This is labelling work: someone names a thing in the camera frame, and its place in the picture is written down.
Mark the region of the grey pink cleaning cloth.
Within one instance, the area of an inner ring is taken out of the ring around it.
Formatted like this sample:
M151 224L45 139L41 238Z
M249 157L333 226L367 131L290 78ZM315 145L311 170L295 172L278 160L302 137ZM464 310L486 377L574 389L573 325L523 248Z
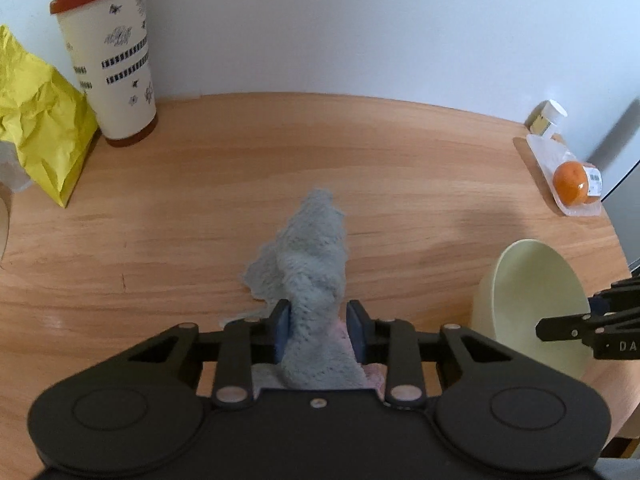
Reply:
M290 336L280 363L252 367L254 393L264 389L374 389L382 366L360 365L340 307L346 287L344 214L327 190L311 191L276 238L248 265L243 284L270 315L281 299L292 304Z

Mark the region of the orange mandarin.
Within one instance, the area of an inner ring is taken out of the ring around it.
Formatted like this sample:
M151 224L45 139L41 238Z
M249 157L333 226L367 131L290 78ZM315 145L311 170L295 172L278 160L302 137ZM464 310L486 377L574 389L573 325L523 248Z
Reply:
M569 160L555 169L553 187L561 203L567 207L582 205L588 193L588 177L581 162Z

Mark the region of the pale green bowl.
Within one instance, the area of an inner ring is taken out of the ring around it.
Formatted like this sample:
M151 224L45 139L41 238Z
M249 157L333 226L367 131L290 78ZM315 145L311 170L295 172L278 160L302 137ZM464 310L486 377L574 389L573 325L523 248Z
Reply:
M587 296L570 264L539 240L518 240L480 281L471 328L580 379L591 360L590 349L579 341L542 341L536 326L543 318L589 312Z

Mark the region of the yellow crumpled paper bag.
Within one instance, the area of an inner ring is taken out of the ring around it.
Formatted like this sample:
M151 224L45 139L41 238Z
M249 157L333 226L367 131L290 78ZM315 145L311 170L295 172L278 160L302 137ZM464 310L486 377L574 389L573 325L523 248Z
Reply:
M1 140L26 174L66 207L99 130L85 93L1 27Z

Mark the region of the small white capped bottle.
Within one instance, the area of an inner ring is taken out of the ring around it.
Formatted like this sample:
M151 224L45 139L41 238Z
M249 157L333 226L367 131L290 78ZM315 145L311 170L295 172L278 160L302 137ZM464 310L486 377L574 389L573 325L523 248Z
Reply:
M527 119L526 126L531 134L550 139L560 131L567 116L566 109L559 102L545 100L535 108Z

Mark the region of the white red lidded tumbler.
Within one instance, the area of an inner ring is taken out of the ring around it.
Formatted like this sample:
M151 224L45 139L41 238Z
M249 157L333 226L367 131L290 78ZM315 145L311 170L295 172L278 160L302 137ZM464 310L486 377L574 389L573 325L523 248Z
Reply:
M106 142L135 144L157 124L146 0L52 0L80 88Z

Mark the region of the clear plastic fruit tray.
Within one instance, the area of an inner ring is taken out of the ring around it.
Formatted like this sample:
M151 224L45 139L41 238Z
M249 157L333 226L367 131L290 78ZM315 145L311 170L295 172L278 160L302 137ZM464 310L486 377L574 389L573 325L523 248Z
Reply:
M601 214L603 177L589 162L581 162L567 146L552 138L526 136L552 197L567 217L597 217Z

